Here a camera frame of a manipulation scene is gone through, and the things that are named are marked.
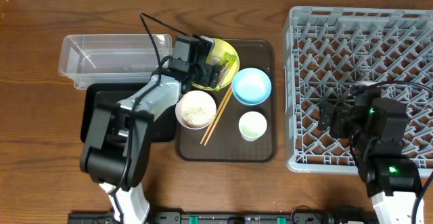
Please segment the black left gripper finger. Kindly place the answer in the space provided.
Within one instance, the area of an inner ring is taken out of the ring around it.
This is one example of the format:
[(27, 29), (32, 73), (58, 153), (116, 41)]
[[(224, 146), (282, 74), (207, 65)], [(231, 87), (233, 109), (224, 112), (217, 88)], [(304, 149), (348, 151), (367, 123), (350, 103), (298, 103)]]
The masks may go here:
[(204, 65), (206, 63), (206, 59), (209, 54), (212, 53), (214, 48), (214, 40), (210, 37), (200, 36), (200, 56), (199, 56), (199, 64)]
[(206, 76), (207, 76), (206, 80), (210, 88), (215, 88), (218, 85), (220, 73), (221, 73), (221, 65), (219, 64), (206, 65)]

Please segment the green snack wrapper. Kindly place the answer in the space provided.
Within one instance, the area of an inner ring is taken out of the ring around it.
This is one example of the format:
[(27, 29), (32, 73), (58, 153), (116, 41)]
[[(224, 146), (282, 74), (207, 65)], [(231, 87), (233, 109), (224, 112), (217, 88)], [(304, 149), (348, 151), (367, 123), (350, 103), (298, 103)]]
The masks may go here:
[(219, 91), (221, 88), (221, 85), (223, 84), (223, 81), (225, 77), (227, 76), (228, 71), (234, 65), (235, 61), (237, 59), (236, 55), (231, 55), (230, 53), (225, 53), (223, 58), (217, 63), (221, 65), (221, 73), (219, 76), (218, 85), (214, 88), (215, 91)]

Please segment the light blue bowl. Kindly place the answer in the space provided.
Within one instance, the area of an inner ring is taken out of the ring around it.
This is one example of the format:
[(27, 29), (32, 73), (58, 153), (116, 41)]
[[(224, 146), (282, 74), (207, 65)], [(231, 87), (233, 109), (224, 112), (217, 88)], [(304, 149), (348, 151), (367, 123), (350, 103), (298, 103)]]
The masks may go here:
[(257, 106), (271, 94), (271, 79), (258, 68), (240, 70), (233, 78), (231, 88), (235, 98), (245, 106)]

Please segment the white bowl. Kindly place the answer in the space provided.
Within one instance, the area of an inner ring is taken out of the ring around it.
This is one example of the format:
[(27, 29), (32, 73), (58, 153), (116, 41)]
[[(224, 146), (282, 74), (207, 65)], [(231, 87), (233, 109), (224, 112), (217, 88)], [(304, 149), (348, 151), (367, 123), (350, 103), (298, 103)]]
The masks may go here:
[(215, 103), (214, 99), (208, 93), (206, 93), (204, 91), (195, 90), (195, 91), (190, 91), (190, 92), (186, 93), (180, 99), (180, 101), (177, 103), (177, 105), (175, 106), (175, 114), (176, 114), (177, 120), (185, 128), (192, 129), (192, 130), (203, 129), (203, 128), (207, 127), (210, 123), (208, 123), (204, 127), (191, 128), (191, 127), (188, 127), (182, 119), (182, 111), (184, 111), (190, 107), (194, 107), (194, 106), (199, 106), (199, 107), (203, 107), (203, 108), (207, 108), (209, 110), (212, 110), (214, 112), (214, 116), (213, 116), (213, 119), (214, 119), (216, 116), (216, 113), (217, 113), (216, 103)]

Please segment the pale green cup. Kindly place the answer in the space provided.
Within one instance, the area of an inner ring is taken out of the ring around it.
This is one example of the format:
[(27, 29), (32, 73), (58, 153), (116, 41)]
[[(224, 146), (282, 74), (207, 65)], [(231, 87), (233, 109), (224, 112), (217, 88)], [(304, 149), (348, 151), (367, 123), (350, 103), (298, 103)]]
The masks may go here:
[(265, 134), (267, 119), (260, 112), (250, 111), (241, 116), (238, 127), (246, 141), (255, 141)]

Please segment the rice pile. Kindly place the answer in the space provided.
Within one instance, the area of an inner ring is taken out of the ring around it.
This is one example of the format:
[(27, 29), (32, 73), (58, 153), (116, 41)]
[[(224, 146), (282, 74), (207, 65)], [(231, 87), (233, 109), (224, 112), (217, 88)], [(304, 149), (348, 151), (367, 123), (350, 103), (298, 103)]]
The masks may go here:
[(194, 106), (182, 111), (182, 119), (188, 127), (200, 128), (213, 119), (214, 112), (207, 108)]

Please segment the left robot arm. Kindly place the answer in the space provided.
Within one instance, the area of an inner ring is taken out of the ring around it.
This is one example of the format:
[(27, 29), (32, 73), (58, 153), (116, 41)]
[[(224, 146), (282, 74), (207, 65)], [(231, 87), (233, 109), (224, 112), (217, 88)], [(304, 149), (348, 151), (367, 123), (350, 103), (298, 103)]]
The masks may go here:
[(118, 223), (145, 223), (150, 204), (141, 181), (147, 168), (155, 121), (192, 84), (215, 88), (221, 66), (209, 64), (212, 38), (179, 35), (172, 54), (158, 58), (149, 82), (117, 102), (93, 109), (80, 159), (82, 172), (107, 193)]

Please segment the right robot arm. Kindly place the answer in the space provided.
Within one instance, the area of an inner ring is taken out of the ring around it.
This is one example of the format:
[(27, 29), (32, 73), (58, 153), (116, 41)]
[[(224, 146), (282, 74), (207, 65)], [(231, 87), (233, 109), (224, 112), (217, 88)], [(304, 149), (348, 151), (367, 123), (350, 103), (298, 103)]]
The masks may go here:
[(414, 161), (403, 155), (405, 104), (382, 97), (376, 86), (355, 86), (352, 94), (351, 107), (319, 102), (318, 129), (349, 141), (379, 223), (423, 223), (427, 186)]

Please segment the grey dishwasher rack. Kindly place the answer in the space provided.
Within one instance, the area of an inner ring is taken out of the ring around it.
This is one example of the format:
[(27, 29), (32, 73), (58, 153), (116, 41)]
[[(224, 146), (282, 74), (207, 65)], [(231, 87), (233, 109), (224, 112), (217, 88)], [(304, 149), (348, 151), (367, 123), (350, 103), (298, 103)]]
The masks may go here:
[(350, 106), (350, 87), (382, 82), (404, 103), (403, 154), (432, 172), (432, 12), (293, 7), (282, 31), (286, 165), (295, 173), (354, 175), (345, 139), (317, 128), (321, 100)]

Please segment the yellow plate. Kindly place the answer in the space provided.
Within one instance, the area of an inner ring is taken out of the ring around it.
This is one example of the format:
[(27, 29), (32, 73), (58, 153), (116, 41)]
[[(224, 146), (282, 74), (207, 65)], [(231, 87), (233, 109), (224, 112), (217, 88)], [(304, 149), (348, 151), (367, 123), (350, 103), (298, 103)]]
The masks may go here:
[(212, 38), (212, 40), (214, 41), (214, 47), (206, 58), (206, 64), (214, 65), (223, 60), (229, 60), (229, 67), (223, 68), (223, 74), (220, 75), (216, 89), (213, 89), (212, 87), (204, 87), (196, 83), (193, 83), (192, 85), (197, 89), (219, 91), (220, 89), (230, 85), (234, 76), (238, 73), (240, 69), (240, 57), (235, 48), (228, 42), (218, 38)]

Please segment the black plastic tray bin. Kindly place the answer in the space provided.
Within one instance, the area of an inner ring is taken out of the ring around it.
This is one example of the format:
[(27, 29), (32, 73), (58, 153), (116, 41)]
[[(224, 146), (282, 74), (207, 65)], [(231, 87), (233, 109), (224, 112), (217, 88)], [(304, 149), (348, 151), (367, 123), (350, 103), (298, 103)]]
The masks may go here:
[[(101, 102), (115, 104), (117, 101), (126, 99), (145, 86), (145, 83), (96, 83), (90, 85), (86, 90), (83, 121), (81, 125), (80, 139), (85, 143), (93, 109)], [(175, 138), (177, 130), (177, 119), (175, 116), (175, 105), (169, 107), (154, 122), (152, 131), (152, 143), (169, 142)]]

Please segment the clear plastic bin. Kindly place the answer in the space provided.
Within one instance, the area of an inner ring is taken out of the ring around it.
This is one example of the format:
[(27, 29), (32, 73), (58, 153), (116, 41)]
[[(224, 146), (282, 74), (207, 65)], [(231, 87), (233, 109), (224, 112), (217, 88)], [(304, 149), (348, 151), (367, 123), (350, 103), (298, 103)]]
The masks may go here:
[(157, 69), (155, 50), (173, 52), (168, 34), (68, 35), (62, 43), (58, 72), (85, 90), (96, 83), (146, 83)]

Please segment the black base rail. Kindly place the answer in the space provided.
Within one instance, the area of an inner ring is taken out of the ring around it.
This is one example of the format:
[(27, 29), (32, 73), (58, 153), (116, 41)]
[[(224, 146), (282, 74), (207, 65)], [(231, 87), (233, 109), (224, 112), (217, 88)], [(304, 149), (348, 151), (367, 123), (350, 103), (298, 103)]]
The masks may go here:
[(292, 212), (222, 213), (222, 212), (151, 212), (145, 224), (378, 224), (372, 212), (354, 206), (338, 206), (329, 211), (313, 210), (305, 205)]

